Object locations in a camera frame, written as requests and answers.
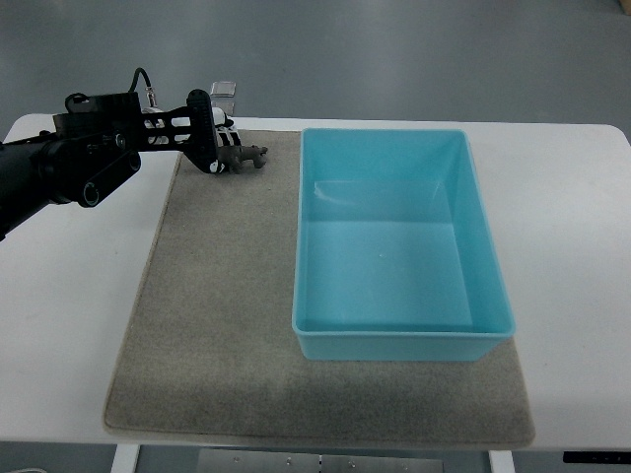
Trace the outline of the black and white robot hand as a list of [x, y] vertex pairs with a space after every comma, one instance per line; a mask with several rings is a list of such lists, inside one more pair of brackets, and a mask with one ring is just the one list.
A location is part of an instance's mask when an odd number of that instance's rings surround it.
[[210, 165], [210, 172], [217, 174], [237, 169], [237, 151], [242, 144], [234, 120], [219, 107], [212, 107], [215, 136], [217, 139], [217, 158]]

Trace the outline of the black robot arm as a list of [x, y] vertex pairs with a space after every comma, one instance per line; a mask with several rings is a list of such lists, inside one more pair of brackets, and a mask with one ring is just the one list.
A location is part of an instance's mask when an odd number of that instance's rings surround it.
[[49, 204], [93, 208], [141, 168], [141, 153], [179, 151], [209, 173], [218, 160], [211, 100], [191, 91], [186, 104], [145, 112], [135, 90], [65, 100], [54, 131], [1, 146], [1, 234]]

